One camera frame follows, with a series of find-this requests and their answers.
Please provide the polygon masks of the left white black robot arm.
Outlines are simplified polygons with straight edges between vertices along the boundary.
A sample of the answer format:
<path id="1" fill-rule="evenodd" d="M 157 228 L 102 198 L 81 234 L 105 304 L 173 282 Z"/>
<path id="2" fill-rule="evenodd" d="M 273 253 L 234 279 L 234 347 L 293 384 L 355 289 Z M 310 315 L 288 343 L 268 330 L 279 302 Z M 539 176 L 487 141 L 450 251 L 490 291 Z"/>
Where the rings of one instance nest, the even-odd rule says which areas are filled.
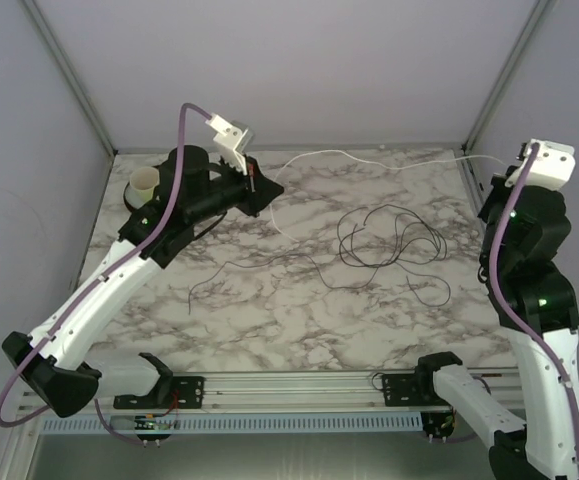
<path id="1" fill-rule="evenodd" d="M 168 405 L 174 374 L 155 355 L 87 361 L 90 347 L 138 289 L 201 239 L 197 224 L 217 226 L 232 208 L 256 217 L 284 192 L 255 158 L 239 172 L 193 145 L 173 149 L 157 171 L 153 199 L 130 215 L 94 273 L 31 333 L 3 341 L 17 375 L 60 418 L 105 397 L 120 408 Z"/>

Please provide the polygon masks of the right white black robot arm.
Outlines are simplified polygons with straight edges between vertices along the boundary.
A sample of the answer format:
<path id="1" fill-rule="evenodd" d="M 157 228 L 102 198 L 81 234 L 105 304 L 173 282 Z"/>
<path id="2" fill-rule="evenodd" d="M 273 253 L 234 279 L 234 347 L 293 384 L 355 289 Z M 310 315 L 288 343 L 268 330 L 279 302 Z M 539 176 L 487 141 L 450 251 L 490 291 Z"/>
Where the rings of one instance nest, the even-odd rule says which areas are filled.
<path id="1" fill-rule="evenodd" d="M 488 451 L 497 479 L 579 479 L 579 311 L 553 259 L 571 231 L 563 195 L 516 190 L 496 174 L 478 216 L 486 224 L 480 280 L 517 362 L 524 417 L 511 413 L 451 352 L 419 359 L 426 396 L 454 407 Z"/>

